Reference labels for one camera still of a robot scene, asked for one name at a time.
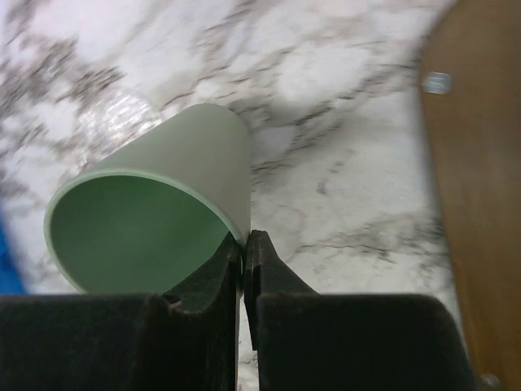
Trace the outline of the brown oval wooden tray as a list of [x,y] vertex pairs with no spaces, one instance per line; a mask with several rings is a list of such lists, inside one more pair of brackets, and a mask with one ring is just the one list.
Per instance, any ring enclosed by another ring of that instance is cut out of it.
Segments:
[[455,2],[425,45],[420,86],[466,347],[482,389],[517,390],[519,2]]

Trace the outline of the blue plastic bin organizer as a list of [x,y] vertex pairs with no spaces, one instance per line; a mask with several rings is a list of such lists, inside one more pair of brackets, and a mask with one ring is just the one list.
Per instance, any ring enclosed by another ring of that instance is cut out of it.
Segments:
[[24,263],[8,229],[7,211],[1,200],[1,295],[28,295]]

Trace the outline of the green plastic cup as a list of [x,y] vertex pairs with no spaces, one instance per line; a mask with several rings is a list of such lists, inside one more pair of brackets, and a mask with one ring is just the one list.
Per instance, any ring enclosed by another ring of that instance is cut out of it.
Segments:
[[168,291],[227,235],[247,242],[250,151],[228,108],[179,112],[55,193],[44,220],[52,258],[79,292]]

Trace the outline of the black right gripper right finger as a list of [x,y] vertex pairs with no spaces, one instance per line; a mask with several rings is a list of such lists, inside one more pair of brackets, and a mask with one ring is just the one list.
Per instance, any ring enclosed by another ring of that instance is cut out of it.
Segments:
[[261,390],[293,390],[305,358],[305,334],[296,326],[298,305],[318,293],[278,255],[265,231],[252,231],[244,268],[244,302],[257,352]]

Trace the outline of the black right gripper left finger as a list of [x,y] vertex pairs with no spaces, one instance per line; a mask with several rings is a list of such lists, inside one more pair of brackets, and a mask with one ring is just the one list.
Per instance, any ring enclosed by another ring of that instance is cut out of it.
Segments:
[[164,294],[170,305],[168,359],[176,390],[236,390],[240,246],[226,237],[195,272]]

